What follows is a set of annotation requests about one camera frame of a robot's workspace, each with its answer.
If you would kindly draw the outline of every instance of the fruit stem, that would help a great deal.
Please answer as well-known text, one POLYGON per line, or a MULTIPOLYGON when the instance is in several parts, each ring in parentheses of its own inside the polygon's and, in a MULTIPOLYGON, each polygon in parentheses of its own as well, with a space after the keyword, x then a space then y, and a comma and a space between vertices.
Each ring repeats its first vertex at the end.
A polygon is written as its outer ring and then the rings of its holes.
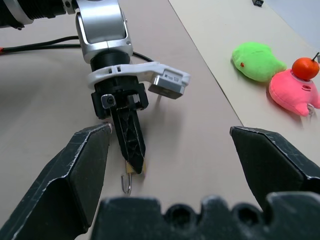
POLYGON ((320 52, 318 52, 318 53, 315 55, 315 57, 312 59, 312 62, 315 61, 316 57, 318 57, 319 54, 320 54, 320 52))

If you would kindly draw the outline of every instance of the pink plush toy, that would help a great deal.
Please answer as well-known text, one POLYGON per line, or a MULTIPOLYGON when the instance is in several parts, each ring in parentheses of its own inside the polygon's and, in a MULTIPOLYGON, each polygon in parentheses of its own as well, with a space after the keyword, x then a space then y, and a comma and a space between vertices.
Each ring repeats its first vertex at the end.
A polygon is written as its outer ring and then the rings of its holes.
POLYGON ((277 104, 300 116, 309 114, 308 104, 320 109, 320 97, 314 82, 296 77, 291 69, 273 76, 269 92, 277 104))

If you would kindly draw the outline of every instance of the green plush toy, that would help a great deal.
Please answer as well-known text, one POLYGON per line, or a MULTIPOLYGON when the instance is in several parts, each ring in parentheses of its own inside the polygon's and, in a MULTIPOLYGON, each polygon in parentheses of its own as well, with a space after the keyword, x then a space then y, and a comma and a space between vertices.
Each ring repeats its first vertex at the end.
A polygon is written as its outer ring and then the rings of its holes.
POLYGON ((246 42, 232 53, 235 67, 248 78, 268 82, 272 77, 287 69, 286 64, 276 59, 271 48, 257 42, 246 42))

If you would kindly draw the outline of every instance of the metal hook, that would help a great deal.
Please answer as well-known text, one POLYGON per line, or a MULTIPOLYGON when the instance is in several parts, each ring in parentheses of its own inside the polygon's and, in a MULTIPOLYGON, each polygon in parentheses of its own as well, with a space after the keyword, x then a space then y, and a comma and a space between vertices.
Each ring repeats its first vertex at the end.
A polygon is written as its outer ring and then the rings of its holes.
POLYGON ((121 186, 122 186, 122 191, 130 196, 131 194, 131 190, 132 190, 132 174, 131 173, 127 173, 126 174, 127 179, 128 179, 128 184, 127 184, 127 189, 125 190, 125 181, 124 181, 124 175, 121 176, 121 186))

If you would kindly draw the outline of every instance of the black cable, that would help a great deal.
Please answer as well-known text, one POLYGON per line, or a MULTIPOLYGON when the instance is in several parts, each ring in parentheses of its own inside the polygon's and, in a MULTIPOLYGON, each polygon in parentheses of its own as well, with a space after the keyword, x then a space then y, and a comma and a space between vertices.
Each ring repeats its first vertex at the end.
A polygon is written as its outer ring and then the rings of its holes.
MULTIPOLYGON (((78 36, 67 36, 67 37, 59 38, 52 41, 45 41, 45 42, 39 42, 39 43, 34 43, 29 45, 22 45, 22 46, 4 47, 4 48, 0 48, 0 55, 18 53, 23 51, 33 51, 33 50, 81 48, 80 44, 58 44, 65 41, 78 40, 78 39, 79 39, 78 36)), ((133 52, 133 56, 136 58, 142 59, 146 62, 153 62, 151 58, 145 55, 142 55, 138 52, 133 52)))

